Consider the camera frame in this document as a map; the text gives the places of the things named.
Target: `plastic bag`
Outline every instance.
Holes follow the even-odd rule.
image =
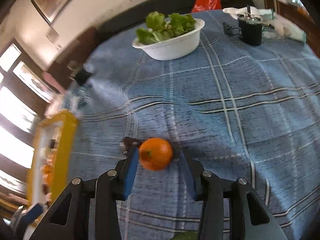
[[[221,0],[196,0],[191,12],[221,10]]]

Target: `plaid tablecloth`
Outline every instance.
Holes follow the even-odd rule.
[[[187,194],[180,147],[221,178],[247,178],[288,239],[299,239],[320,204],[320,61],[297,41],[252,47],[226,36],[222,22],[237,23],[222,11],[194,17],[205,27],[186,57],[157,61],[134,49],[136,28],[92,53],[85,64],[92,77],[69,90],[82,115],[69,177],[92,179],[114,168],[124,136],[161,137],[172,143],[174,160],[159,172],[139,165],[131,196],[118,203],[123,239],[197,229],[201,203]],[[227,203],[224,220],[227,239]]]

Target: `lettuce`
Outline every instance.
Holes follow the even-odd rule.
[[[180,15],[172,13],[169,18],[170,22],[165,22],[164,14],[158,12],[149,13],[146,17],[148,30],[144,28],[136,30],[139,42],[149,45],[178,37],[195,29],[196,20],[191,14]]]

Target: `white bowl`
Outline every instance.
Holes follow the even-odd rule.
[[[150,45],[143,45],[138,42],[138,38],[135,38],[132,46],[137,49],[143,49],[150,57],[157,60],[170,60],[188,55],[199,45],[200,30],[204,26],[204,20],[195,20],[195,29],[191,32]]]

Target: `wall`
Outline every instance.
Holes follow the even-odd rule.
[[[17,0],[0,26],[0,51],[14,36],[30,57],[44,70],[62,49],[91,25],[99,25],[121,11],[145,0],[71,0],[52,27],[59,38],[52,44],[45,36],[49,26],[38,14],[30,0]],[[263,0],[253,0],[263,8]]]

